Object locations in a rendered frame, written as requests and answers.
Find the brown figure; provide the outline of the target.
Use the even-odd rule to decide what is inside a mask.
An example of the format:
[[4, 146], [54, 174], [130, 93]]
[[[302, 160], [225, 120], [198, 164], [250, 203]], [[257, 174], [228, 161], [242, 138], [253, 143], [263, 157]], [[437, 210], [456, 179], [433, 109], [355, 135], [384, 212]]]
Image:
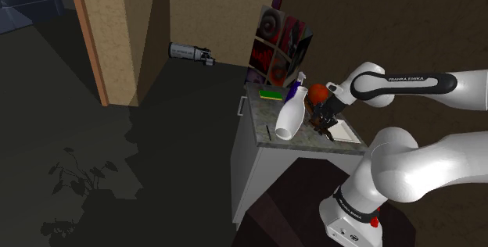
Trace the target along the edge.
[[305, 109], [308, 114], [308, 121], [307, 123], [313, 127], [313, 129], [318, 132], [320, 135], [324, 135], [328, 140], [334, 141], [334, 138], [328, 129], [324, 129], [320, 126], [321, 117], [313, 117], [314, 115], [314, 107], [308, 97], [304, 100]]

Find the grey cabinet with marble top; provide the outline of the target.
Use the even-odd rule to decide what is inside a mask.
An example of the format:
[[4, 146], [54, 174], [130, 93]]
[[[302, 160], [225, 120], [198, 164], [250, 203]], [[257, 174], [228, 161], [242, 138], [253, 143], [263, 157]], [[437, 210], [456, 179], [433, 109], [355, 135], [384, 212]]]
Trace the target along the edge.
[[[288, 90], [266, 84], [246, 83], [246, 95], [241, 97], [240, 121], [231, 152], [231, 218], [239, 226], [248, 208], [298, 158], [326, 159], [347, 174], [351, 174], [367, 148], [360, 144], [329, 141], [314, 129], [302, 124], [290, 141], [275, 134], [275, 123], [282, 101], [264, 99], [259, 90], [286, 95]], [[265, 125], [269, 126], [269, 141]]]

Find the green and yellow sponge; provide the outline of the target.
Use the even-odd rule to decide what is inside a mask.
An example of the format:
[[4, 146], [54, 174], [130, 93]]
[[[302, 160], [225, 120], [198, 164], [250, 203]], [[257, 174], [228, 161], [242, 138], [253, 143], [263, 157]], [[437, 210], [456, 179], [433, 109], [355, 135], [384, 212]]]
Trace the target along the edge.
[[282, 94], [280, 92], [259, 90], [258, 93], [259, 96], [264, 99], [278, 100], [278, 101], [283, 100]]

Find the red and black wall picture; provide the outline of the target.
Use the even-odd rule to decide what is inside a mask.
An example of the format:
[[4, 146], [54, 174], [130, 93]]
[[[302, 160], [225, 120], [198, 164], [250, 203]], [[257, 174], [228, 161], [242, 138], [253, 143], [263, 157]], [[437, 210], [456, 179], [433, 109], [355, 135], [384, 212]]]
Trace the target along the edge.
[[298, 77], [312, 37], [311, 29], [302, 20], [263, 6], [245, 81], [291, 86]]

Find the white vase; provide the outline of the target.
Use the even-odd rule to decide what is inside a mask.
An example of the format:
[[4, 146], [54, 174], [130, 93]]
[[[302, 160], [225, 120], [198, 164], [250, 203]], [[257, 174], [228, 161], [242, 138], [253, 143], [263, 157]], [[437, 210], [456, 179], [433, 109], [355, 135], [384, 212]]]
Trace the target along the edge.
[[305, 87], [299, 86], [295, 95], [281, 108], [274, 130], [280, 139], [289, 141], [299, 130], [305, 114], [304, 99], [307, 92]]

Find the dark robot stand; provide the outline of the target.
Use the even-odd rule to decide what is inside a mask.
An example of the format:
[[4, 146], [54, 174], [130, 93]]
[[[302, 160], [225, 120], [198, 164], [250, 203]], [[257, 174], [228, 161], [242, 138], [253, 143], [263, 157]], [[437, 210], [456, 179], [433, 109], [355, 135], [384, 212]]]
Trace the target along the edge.
[[359, 173], [348, 175], [326, 159], [297, 159], [247, 210], [231, 247], [343, 247], [327, 235], [319, 213], [322, 200], [341, 188], [343, 199], [357, 212], [377, 217], [351, 224], [382, 232], [382, 247], [415, 247], [416, 230], [400, 210], [390, 205], [371, 179], [364, 159]]

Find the blue spray bottle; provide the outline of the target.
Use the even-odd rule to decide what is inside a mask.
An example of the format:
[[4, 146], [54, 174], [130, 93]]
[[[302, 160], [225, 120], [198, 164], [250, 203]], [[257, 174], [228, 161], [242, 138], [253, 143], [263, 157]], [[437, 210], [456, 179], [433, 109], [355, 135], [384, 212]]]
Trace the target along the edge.
[[294, 81], [294, 83], [292, 84], [291, 88], [289, 89], [289, 92], [285, 98], [285, 102], [289, 101], [291, 98], [294, 97], [294, 95], [296, 94], [297, 92], [297, 89], [299, 86], [301, 86], [303, 84], [303, 80], [306, 78], [306, 75], [300, 71], [298, 73], [298, 76], [296, 78], [296, 80]]

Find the white square tray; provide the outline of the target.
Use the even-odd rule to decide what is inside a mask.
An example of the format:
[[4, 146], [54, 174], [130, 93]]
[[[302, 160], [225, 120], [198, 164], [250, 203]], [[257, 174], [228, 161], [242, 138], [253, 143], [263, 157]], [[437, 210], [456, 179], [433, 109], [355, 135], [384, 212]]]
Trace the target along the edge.
[[344, 120], [338, 120], [338, 123], [330, 127], [328, 131], [331, 133], [335, 141], [344, 141], [357, 144], [361, 143], [361, 140], [355, 135]]

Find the orange ball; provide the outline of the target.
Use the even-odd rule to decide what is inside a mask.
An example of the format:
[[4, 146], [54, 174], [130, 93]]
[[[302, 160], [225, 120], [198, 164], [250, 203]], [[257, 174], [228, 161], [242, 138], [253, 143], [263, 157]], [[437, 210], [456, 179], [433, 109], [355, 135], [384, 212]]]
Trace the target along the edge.
[[328, 89], [323, 84], [312, 84], [308, 91], [308, 98], [313, 106], [324, 102], [328, 98]]

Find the grey cylinder device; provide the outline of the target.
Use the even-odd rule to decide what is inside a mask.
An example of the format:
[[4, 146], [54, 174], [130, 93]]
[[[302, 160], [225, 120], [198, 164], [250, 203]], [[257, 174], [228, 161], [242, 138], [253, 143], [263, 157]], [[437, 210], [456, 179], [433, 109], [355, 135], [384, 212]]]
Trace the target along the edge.
[[171, 42], [168, 46], [168, 56], [175, 59], [190, 59], [201, 62], [203, 65], [212, 66], [216, 60], [207, 48], [192, 45], [183, 45]]

